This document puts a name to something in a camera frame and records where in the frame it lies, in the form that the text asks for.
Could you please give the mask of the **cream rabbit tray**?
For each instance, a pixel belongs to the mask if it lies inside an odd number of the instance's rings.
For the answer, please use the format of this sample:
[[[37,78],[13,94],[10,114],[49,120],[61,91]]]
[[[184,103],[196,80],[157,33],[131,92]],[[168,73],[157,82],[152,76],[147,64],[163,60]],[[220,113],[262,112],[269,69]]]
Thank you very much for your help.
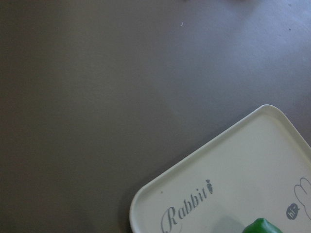
[[[257,218],[311,230],[311,149],[272,105],[143,186],[129,213],[135,233],[240,233]]]

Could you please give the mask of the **green lime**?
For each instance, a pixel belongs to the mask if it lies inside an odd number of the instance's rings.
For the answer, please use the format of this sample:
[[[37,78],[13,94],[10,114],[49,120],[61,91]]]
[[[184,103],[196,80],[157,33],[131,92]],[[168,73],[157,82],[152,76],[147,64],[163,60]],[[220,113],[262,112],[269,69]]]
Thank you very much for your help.
[[[282,233],[282,231],[265,218],[258,218],[245,227],[242,233]]]

